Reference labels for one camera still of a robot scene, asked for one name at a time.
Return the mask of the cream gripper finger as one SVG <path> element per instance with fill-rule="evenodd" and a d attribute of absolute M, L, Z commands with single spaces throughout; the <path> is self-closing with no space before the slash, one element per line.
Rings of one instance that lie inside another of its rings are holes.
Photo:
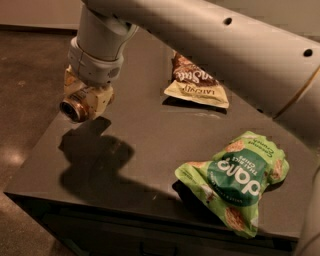
<path fill-rule="evenodd" d="M 101 116 L 107 106 L 114 100 L 114 90 L 111 85 L 103 87 L 84 87 L 82 93 L 82 105 L 84 107 L 85 120 L 94 120 Z"/>
<path fill-rule="evenodd" d="M 72 67 L 68 66 L 64 73 L 64 94 L 71 95 L 83 87 L 82 81 L 74 74 Z"/>

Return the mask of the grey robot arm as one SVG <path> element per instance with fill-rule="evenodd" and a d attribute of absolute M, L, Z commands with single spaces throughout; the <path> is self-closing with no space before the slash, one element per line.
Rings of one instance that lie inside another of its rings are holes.
<path fill-rule="evenodd" d="M 142 28 L 299 138 L 320 145 L 319 45 L 205 0 L 81 0 L 65 71 L 70 118 L 101 115 L 122 51 Z"/>

